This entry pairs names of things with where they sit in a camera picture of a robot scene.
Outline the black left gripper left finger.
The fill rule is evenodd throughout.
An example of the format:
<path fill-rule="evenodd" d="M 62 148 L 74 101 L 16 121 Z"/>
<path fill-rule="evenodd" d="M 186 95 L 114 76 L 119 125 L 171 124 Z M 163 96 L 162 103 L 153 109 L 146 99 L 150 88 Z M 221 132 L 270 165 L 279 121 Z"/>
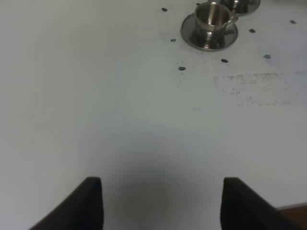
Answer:
<path fill-rule="evenodd" d="M 103 226 L 101 179 L 87 177 L 62 203 L 31 229 L 102 230 Z"/>

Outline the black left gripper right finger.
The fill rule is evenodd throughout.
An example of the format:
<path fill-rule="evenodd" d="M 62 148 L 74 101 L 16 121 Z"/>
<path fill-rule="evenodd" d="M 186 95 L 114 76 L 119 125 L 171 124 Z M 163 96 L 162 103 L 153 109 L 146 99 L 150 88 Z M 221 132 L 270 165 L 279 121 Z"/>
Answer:
<path fill-rule="evenodd" d="M 224 178 L 220 208 L 222 230 L 299 230 L 242 180 Z"/>

